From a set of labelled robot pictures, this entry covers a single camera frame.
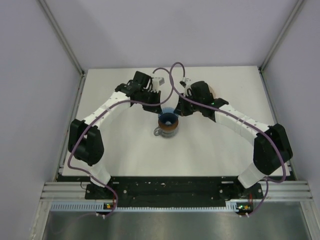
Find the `blue glass dripper cone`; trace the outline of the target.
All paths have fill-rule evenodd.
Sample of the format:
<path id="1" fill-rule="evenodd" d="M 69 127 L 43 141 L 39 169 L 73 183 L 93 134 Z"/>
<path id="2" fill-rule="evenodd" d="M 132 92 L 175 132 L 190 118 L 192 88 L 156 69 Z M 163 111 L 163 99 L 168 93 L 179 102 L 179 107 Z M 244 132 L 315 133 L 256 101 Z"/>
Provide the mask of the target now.
<path id="1" fill-rule="evenodd" d="M 178 121 L 179 116 L 174 113 L 174 111 L 175 109 L 172 107 L 164 107 L 162 112 L 158 114 L 158 121 L 166 126 L 175 124 Z"/>

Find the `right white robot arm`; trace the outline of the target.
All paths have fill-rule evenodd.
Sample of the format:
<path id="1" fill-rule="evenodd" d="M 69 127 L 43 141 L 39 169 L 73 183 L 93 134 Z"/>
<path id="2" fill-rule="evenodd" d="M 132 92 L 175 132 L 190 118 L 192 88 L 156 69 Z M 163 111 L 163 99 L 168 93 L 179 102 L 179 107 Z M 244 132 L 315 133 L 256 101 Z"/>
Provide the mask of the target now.
<path id="1" fill-rule="evenodd" d="M 283 182 L 286 178 L 286 162 L 293 157 L 293 151 L 285 128 L 276 123 L 268 125 L 252 119 L 232 107 L 228 101 L 214 96 L 212 88 L 204 81 L 192 82 L 183 77 L 180 84 L 184 92 L 179 94 L 174 112 L 180 116 L 190 116 L 199 112 L 203 117 L 221 124 L 247 140 L 253 146 L 252 163 L 237 177 L 233 192 L 245 198 L 252 186 L 276 170 L 282 170 Z"/>

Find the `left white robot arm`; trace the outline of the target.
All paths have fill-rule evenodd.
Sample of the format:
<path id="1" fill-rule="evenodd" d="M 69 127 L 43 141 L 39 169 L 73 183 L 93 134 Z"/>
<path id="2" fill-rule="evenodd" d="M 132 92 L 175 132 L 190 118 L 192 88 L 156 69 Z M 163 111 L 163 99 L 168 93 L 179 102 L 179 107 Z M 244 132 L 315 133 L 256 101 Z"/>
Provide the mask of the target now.
<path id="1" fill-rule="evenodd" d="M 133 104 L 142 103 L 145 111 L 161 112 L 160 86 L 163 77 L 154 77 L 136 71 L 133 79 L 118 85 L 111 96 L 98 109 L 84 119 L 74 119 L 69 128 L 67 149 L 70 153 L 67 165 L 70 169 L 86 173 L 96 192 L 102 198 L 109 198 L 114 191 L 111 175 L 103 163 L 105 152 L 102 129 L 111 124 L 121 113 Z"/>

